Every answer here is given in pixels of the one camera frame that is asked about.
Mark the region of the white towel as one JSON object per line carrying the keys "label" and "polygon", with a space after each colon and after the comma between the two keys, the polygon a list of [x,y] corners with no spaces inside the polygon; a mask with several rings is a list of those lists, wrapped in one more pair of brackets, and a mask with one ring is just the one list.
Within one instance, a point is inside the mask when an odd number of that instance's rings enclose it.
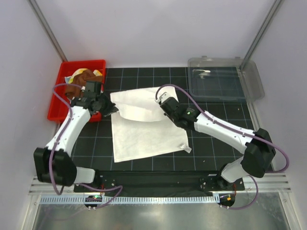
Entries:
{"label": "white towel", "polygon": [[115,162],[137,160],[170,152],[191,152],[187,132],[175,126],[155,101],[168,93],[177,98],[173,87],[134,89],[110,94],[118,112],[111,115]]}

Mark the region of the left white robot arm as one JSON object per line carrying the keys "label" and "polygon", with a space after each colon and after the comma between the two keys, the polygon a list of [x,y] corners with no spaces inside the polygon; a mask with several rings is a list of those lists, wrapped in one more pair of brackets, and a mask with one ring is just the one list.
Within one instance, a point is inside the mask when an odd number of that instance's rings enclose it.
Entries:
{"label": "left white robot arm", "polygon": [[34,151],[35,170],[40,182],[53,186],[84,184],[96,192],[102,185],[99,170],[76,166],[71,159],[72,149],[93,115],[109,116],[118,109],[104,94],[101,82],[87,81],[85,86],[76,88],[81,90],[79,95],[69,100],[55,94],[68,107],[68,114],[53,139]]}

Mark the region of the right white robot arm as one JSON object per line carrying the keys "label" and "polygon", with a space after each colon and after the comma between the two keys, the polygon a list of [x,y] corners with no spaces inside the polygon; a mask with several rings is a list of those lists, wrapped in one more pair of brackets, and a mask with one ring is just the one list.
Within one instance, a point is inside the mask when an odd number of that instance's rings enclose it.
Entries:
{"label": "right white robot arm", "polygon": [[235,126],[200,111],[196,106],[184,106],[168,93],[163,93],[156,102],[175,126],[210,135],[242,154],[241,158],[224,165],[218,172],[215,181],[220,189],[227,190],[245,176],[262,178],[267,172],[276,151],[269,145],[271,138],[266,130],[253,131]]}

